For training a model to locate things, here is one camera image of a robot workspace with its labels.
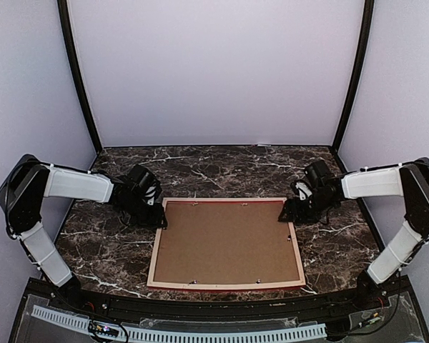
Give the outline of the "brown backing board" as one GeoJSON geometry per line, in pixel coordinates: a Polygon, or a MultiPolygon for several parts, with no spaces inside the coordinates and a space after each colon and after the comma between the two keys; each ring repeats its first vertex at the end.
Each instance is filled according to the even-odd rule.
{"type": "Polygon", "coordinates": [[[148,287],[240,291],[305,285],[283,198],[166,198],[168,226],[157,230],[148,287]]]}

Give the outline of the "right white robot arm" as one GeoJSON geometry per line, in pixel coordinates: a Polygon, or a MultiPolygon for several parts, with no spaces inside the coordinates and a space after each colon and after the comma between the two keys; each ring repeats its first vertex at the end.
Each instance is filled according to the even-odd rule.
{"type": "Polygon", "coordinates": [[[314,224],[343,201],[365,197],[401,197],[405,215],[398,233],[365,271],[367,279],[355,289],[350,303],[367,309],[378,298],[378,288],[429,242],[429,158],[376,166],[341,175],[323,160],[304,169],[304,179],[292,183],[294,197],[285,200],[279,222],[314,224]]]}

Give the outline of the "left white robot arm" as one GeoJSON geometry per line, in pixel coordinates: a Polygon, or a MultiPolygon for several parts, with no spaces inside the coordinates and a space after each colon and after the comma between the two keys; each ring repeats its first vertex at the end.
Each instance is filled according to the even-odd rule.
{"type": "Polygon", "coordinates": [[[167,219],[159,198],[161,184],[148,168],[136,165],[125,175],[81,171],[23,155],[0,186],[6,233],[17,239],[42,274],[59,290],[59,301],[72,312],[87,305],[80,282],[56,249],[41,216],[49,197],[109,204],[127,213],[139,227],[164,229],[167,219]]]}

